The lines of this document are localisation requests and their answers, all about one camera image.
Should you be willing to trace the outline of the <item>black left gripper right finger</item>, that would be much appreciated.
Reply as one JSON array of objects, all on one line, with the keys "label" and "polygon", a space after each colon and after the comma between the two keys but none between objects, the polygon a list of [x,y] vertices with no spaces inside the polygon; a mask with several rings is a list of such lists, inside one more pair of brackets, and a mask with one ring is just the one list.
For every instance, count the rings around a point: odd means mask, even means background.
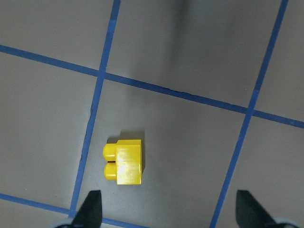
[{"label": "black left gripper right finger", "polygon": [[240,228],[268,228],[277,224],[248,190],[237,191],[236,221]]}]

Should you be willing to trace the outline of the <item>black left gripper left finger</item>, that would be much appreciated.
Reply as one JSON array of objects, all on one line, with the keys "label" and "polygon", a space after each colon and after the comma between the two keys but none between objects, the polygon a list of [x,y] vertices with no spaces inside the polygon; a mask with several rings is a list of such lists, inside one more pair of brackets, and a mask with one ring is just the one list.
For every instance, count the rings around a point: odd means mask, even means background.
[{"label": "black left gripper left finger", "polygon": [[71,222],[72,228],[99,228],[102,224],[102,198],[100,190],[92,190]]}]

